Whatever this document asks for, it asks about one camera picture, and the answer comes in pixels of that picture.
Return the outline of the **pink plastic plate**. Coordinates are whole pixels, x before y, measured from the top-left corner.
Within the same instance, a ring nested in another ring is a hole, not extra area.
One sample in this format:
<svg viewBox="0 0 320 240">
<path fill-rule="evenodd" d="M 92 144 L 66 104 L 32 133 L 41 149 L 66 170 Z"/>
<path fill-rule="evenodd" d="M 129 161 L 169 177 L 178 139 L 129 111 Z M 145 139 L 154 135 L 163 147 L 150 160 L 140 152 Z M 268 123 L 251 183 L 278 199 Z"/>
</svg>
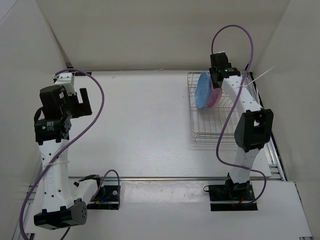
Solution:
<svg viewBox="0 0 320 240">
<path fill-rule="evenodd" d="M 221 99 L 223 90 L 221 88 L 212 88 L 209 100 L 207 102 L 208 108 L 214 108 Z"/>
</svg>

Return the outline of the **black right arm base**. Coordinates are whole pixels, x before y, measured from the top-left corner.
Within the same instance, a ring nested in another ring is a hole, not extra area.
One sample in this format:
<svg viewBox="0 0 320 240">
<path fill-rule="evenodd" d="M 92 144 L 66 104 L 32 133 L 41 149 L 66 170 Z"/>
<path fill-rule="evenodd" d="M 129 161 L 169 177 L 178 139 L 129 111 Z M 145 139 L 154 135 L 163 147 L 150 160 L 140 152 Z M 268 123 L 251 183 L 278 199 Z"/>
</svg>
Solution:
<svg viewBox="0 0 320 240">
<path fill-rule="evenodd" d="M 224 184 L 205 185 L 203 191 L 209 194 L 211 212 L 257 211 L 255 194 L 251 182 L 233 183 L 230 174 Z"/>
</svg>

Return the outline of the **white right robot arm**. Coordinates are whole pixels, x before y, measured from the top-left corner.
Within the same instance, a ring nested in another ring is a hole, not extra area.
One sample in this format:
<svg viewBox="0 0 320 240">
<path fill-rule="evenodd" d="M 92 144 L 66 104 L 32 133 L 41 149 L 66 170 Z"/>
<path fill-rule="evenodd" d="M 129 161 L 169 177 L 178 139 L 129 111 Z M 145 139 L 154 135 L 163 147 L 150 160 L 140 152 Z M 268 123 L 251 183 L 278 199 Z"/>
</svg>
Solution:
<svg viewBox="0 0 320 240">
<path fill-rule="evenodd" d="M 257 155 L 270 141 L 274 114 L 271 109 L 264 109 L 244 87 L 245 75 L 232 67 L 225 52 L 211 54 L 210 64 L 213 88 L 227 94 L 233 103 L 233 110 L 238 114 L 238 123 L 234 130 L 238 149 L 228 174 L 232 183 L 224 188 L 226 197 L 236 200 L 243 193 L 240 184 L 250 180 L 250 170 Z"/>
</svg>

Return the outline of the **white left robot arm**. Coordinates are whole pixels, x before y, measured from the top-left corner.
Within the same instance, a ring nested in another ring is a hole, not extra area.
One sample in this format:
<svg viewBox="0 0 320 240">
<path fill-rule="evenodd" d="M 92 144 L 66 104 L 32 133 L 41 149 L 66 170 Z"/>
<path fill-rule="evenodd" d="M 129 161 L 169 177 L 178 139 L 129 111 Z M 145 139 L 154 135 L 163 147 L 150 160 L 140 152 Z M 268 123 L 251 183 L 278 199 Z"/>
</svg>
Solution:
<svg viewBox="0 0 320 240">
<path fill-rule="evenodd" d="M 73 104 L 61 85 L 42 88 L 39 97 L 42 107 L 34 116 L 34 132 L 42 162 L 43 202 L 34 225 L 47 230 L 84 225 L 86 204 L 73 197 L 69 185 L 67 144 Z"/>
</svg>

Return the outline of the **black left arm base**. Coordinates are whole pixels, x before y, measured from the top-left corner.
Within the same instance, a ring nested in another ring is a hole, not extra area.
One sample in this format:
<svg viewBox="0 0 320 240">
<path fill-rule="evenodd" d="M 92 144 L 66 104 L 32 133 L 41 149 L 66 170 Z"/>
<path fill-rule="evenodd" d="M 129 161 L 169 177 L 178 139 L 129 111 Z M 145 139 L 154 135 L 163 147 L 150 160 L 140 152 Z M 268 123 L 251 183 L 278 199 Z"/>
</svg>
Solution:
<svg viewBox="0 0 320 240">
<path fill-rule="evenodd" d="M 94 200 L 87 204 L 88 210 L 119 210 L 121 184 L 103 184 Z"/>
</svg>

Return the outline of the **blue plastic plate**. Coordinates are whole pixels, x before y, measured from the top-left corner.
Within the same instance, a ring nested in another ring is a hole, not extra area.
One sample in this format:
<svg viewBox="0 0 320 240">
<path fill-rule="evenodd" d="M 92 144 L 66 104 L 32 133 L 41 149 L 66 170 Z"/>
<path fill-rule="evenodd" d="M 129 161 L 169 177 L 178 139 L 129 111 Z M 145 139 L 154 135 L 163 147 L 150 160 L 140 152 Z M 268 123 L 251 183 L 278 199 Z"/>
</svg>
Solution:
<svg viewBox="0 0 320 240">
<path fill-rule="evenodd" d="M 212 79 L 208 72 L 202 72 L 199 76 L 196 92 L 195 103 L 197 108 L 204 108 L 212 93 Z"/>
</svg>

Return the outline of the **aluminium table edge rail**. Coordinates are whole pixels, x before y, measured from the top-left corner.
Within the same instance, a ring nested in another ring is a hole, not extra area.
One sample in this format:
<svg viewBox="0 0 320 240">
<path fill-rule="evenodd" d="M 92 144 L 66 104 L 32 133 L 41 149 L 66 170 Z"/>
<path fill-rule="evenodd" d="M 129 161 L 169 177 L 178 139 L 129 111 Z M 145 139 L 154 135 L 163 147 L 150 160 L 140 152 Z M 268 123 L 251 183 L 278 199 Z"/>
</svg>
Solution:
<svg viewBox="0 0 320 240">
<path fill-rule="evenodd" d="M 79 180 L 82 177 L 73 176 L 69 177 L 70 180 Z M 116 176 L 107 176 L 106 181 L 117 180 Z M 226 180 L 227 177 L 120 177 L 121 181 L 222 181 Z M 269 181 L 282 181 L 280 174 L 276 173 L 266 178 Z M 253 181 L 262 181 L 263 177 L 252 177 Z"/>
</svg>

